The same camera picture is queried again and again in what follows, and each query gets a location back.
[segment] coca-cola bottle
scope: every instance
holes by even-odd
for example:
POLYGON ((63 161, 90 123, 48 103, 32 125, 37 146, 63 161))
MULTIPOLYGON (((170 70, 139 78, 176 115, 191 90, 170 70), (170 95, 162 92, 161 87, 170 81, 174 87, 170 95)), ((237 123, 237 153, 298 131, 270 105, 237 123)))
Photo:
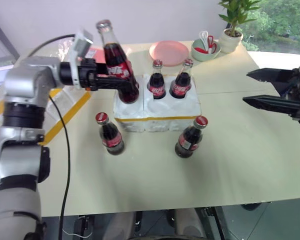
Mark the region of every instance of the coca-cola bottle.
POLYGON ((164 76, 161 74, 162 61, 156 59, 152 64, 153 73, 148 82, 147 88, 153 94, 154 99, 162 99, 166 95, 164 76))
POLYGON ((119 98, 126 104, 132 104, 139 97, 139 84, 134 76, 131 62, 127 59, 125 52, 116 39, 109 20, 97 22, 96 28, 103 42, 105 63, 109 75, 125 79, 132 84, 132 91, 118 89, 119 98))
POLYGON ((204 116, 197 116, 193 125, 188 126, 180 135, 175 145, 175 153, 181 158, 189 158, 199 147, 202 140, 201 130, 208 124, 208 119, 204 116))
POLYGON ((193 64, 194 62, 190 58, 184 60, 178 76, 170 85, 172 97, 183 99, 186 96, 187 91, 191 88, 191 68, 193 64))
POLYGON ((101 125, 99 133, 102 144, 106 147, 107 151, 112 155, 122 153, 125 149, 125 143, 117 126, 109 121, 108 115, 105 112, 99 112, 95 116, 95 120, 101 125))

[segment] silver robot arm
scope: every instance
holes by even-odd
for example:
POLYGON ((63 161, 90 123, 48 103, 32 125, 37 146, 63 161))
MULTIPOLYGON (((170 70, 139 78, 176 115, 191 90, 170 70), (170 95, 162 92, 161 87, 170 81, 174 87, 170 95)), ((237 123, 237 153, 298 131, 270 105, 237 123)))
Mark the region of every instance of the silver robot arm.
POLYGON ((51 89, 78 88, 77 58, 85 56, 91 43, 89 33, 76 35, 68 66, 71 77, 64 81, 55 57, 28 57, 7 73, 0 126, 0 240, 43 239, 46 226, 37 184, 50 172, 49 148, 39 144, 44 141, 45 109, 51 89))

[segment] black cable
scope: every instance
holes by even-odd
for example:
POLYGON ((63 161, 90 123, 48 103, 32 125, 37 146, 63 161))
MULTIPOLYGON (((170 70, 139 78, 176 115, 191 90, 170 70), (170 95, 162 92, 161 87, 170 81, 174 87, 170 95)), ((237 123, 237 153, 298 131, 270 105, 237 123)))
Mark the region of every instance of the black cable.
POLYGON ((49 99, 53 103, 56 111, 58 112, 58 115, 60 117, 60 120, 62 122, 62 126, 64 128, 64 133, 65 133, 65 139, 66 139, 66 146, 67 146, 67 151, 68 151, 68 173, 67 173, 67 178, 66 178, 66 186, 64 190, 64 195, 63 195, 63 201, 62 201, 62 207, 61 207, 61 213, 60 213, 60 222, 59 222, 59 231, 58 231, 58 239, 62 240, 62 234, 63 234, 63 225, 64 225, 64 215, 65 215, 65 207, 66 207, 66 201, 67 201, 67 196, 68 196, 68 190, 69 190, 69 185, 70 185, 70 170, 71 170, 71 162, 70 162, 70 144, 69 144, 69 137, 68 137, 68 131, 66 128, 66 124, 64 122, 64 119, 59 111, 59 108, 57 107, 56 103, 52 99, 51 96, 49 96, 49 99))
POLYGON ((57 40, 60 40, 60 39, 66 39, 66 38, 74 38, 74 37, 75 37, 74 34, 67 34, 67 35, 63 35, 63 36, 57 36, 57 37, 52 38, 52 39, 50 39, 50 40, 48 40, 48 41, 45 41, 44 43, 40 44, 40 45, 37 46, 35 49, 33 49, 33 50, 29 53, 28 57, 33 56, 39 49, 43 48, 45 45, 48 45, 48 44, 50 44, 50 43, 52 43, 52 42, 54 42, 54 41, 57 41, 57 40))

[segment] white flower pot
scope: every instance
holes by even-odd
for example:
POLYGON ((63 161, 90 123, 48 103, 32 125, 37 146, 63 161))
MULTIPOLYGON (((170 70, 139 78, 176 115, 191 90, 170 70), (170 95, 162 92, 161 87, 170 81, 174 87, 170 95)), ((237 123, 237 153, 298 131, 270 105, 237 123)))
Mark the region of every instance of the white flower pot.
POLYGON ((229 28, 223 30, 222 35, 218 41, 221 45, 221 52, 223 52, 225 54, 234 52, 244 37, 244 35, 242 33, 241 33, 241 36, 238 36, 238 37, 228 36, 227 34, 225 34, 225 32, 228 29, 229 28))

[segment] pink plate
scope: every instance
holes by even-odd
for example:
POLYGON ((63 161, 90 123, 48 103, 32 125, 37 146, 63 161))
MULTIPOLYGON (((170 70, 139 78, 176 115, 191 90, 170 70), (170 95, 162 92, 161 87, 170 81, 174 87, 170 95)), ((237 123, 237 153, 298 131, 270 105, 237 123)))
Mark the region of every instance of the pink plate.
POLYGON ((167 67, 179 65, 189 56, 188 48, 178 41, 158 41, 149 52, 153 60, 160 59, 167 67))

